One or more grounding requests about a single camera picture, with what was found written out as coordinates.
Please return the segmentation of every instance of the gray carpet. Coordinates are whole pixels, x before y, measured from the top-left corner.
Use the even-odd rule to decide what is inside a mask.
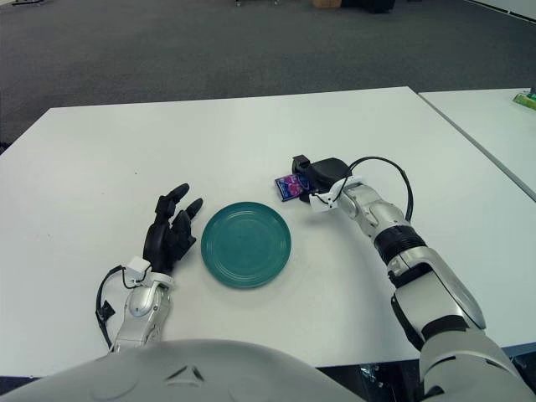
[[[536,80],[536,25],[462,0],[45,0],[1,6],[0,27],[4,142],[55,106]]]

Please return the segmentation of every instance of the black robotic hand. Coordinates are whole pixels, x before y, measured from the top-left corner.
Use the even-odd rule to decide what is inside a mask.
[[[149,226],[143,246],[143,259],[151,263],[152,272],[171,275],[173,264],[183,258],[195,243],[191,219],[203,205],[201,198],[193,201],[186,210],[181,210],[172,223],[169,222],[175,214],[176,205],[189,189],[186,183],[181,184],[158,199],[155,209],[157,216]]]

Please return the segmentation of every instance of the black cable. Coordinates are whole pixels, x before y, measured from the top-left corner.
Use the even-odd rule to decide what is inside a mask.
[[[411,185],[410,185],[410,180],[408,179],[407,175],[405,174],[404,170],[402,170],[402,167],[400,167],[399,165],[397,165],[396,163],[394,163],[393,161],[390,161],[389,159],[386,159],[384,157],[361,157],[359,158],[357,161],[354,161],[350,164],[350,166],[348,166],[348,173],[351,175],[352,174],[352,171],[353,169],[358,166],[361,162],[365,162],[365,161],[368,161],[368,160],[378,160],[378,161],[383,161],[383,162],[386,162],[392,166],[394,166],[395,168],[398,169],[398,171],[400,172],[400,175],[402,175],[402,178],[404,179],[404,183],[405,183],[405,186],[408,190],[408,205],[407,205],[407,208],[405,210],[405,220],[407,220],[408,222],[411,221],[411,216],[413,215],[413,191],[411,191]],[[344,186],[346,185],[346,182],[348,181],[348,177],[345,177],[344,178],[344,181],[343,181],[343,185],[341,186],[341,189],[338,191],[338,194],[337,194],[337,197],[335,197],[333,199],[333,202],[337,201],[338,198],[341,196],[341,194],[343,193],[343,190],[344,190]],[[326,201],[324,201],[317,193],[313,194],[315,197],[317,197],[318,199],[320,199],[320,201],[322,201],[324,204],[328,204]]]
[[[139,280],[138,282],[143,282],[145,280],[148,270],[149,270],[149,267],[147,267],[143,271],[143,278]],[[99,323],[99,328],[101,329],[100,331],[102,332],[102,336],[104,337],[104,340],[106,341],[106,344],[108,345],[108,348],[111,348],[111,340],[110,340],[110,336],[108,335],[108,330],[106,329],[106,322],[108,321],[108,318],[110,318],[111,315],[114,314],[114,311],[107,301],[105,301],[105,304],[102,305],[102,289],[106,281],[108,281],[108,278],[110,278],[110,276],[116,274],[119,271],[121,271],[121,277],[123,279],[123,286],[126,289],[134,289],[135,287],[140,286],[140,285],[128,286],[126,284],[125,267],[122,265],[118,265],[115,268],[112,268],[111,270],[109,270],[106,276],[104,277],[104,279],[102,280],[99,286],[99,290],[97,291],[95,315],[97,316],[97,322]]]
[[[123,286],[126,288],[126,289],[134,289],[136,287],[139,287],[139,285],[134,285],[134,286],[128,286],[125,282],[125,270],[123,269],[123,272],[121,273],[121,276],[123,278]]]
[[[108,281],[108,278],[110,276],[116,274],[119,271],[125,271],[125,268],[123,268],[121,265],[116,266],[115,268],[112,268],[108,271],[104,279],[102,280],[99,290],[97,291],[97,300],[96,300],[96,307],[95,307],[95,315],[97,316],[97,322],[99,323],[100,331],[102,332],[102,336],[104,337],[104,340],[106,341],[106,344],[108,345],[108,348],[111,348],[111,340],[108,336],[108,330],[106,329],[106,321],[108,321],[108,318],[105,315],[104,307],[101,305],[101,298],[102,298],[102,288],[104,287],[104,284],[106,281]]]

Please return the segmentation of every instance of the green plate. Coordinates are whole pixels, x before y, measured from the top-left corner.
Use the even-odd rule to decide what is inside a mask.
[[[272,208],[237,203],[221,209],[204,228],[201,254],[214,277],[227,286],[268,283],[291,253],[291,232]]]

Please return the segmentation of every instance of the table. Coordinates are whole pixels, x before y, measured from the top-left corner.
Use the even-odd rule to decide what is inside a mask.
[[[536,111],[512,101],[522,90],[420,95],[536,201]]]
[[[142,252],[158,195],[203,196],[201,238],[225,205],[275,209],[291,257],[270,284],[240,291],[204,267],[199,241],[175,270],[163,338],[228,338],[314,366],[416,358],[391,312],[384,264],[342,211],[282,203],[291,158],[382,155],[407,172],[413,224],[440,251],[503,346],[536,340],[536,204],[409,88],[47,111],[0,157],[0,375],[46,375],[106,353],[95,322],[104,274]],[[399,174],[356,174],[405,209]],[[118,311],[120,278],[104,295]]]
[[[487,4],[503,10],[505,13],[515,13],[517,16],[523,16],[536,19],[536,4],[530,0],[477,0],[479,3]]]

